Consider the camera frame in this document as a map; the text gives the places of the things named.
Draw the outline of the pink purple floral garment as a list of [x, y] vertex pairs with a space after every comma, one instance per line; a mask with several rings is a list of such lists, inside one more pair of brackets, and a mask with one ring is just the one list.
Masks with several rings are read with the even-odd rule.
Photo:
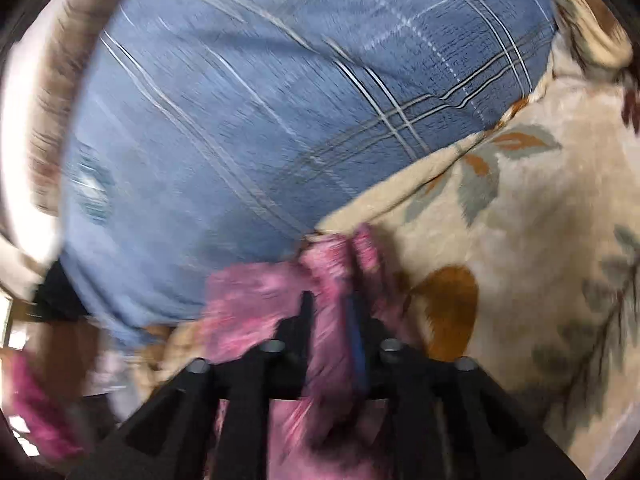
[[349, 235], [312, 240], [293, 260], [230, 266], [209, 280], [198, 346], [216, 364], [276, 338], [285, 320], [306, 313], [291, 333], [307, 356], [302, 391], [269, 403], [266, 473], [270, 479], [386, 479], [378, 443], [386, 404], [364, 400], [360, 358], [349, 339], [355, 285], [371, 314], [404, 341], [408, 316], [367, 224]]

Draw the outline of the magenta cloth at left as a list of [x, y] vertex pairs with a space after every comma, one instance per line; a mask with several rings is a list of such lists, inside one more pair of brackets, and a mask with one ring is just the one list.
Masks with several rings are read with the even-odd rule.
[[11, 408], [26, 422], [27, 434], [47, 460], [62, 462], [84, 452], [66, 414], [42, 388], [26, 353], [17, 351], [11, 367]]

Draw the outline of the cream leaf-pattern blanket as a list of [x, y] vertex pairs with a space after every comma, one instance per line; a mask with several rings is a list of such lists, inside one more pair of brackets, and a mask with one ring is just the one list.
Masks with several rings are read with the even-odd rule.
[[492, 130], [375, 185], [285, 263], [209, 280], [201, 317], [137, 360], [148, 396], [196, 356], [269, 336], [296, 292], [361, 270], [375, 312], [431, 358], [482, 367], [590, 479], [639, 431], [639, 97], [601, 0], [554, 0], [544, 76]]

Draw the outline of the blue plaid quilt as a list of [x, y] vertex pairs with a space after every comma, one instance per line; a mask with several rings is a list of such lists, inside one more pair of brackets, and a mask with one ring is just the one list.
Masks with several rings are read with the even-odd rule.
[[552, 0], [124, 0], [70, 127], [62, 263], [123, 346], [195, 318], [547, 63]]

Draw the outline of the beige striped pillow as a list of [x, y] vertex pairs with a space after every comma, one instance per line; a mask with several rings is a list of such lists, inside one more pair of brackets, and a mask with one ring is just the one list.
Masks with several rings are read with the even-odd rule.
[[52, 217], [60, 210], [63, 152], [75, 101], [100, 33], [121, 1], [60, 0], [54, 6], [36, 73], [27, 152], [32, 202]]

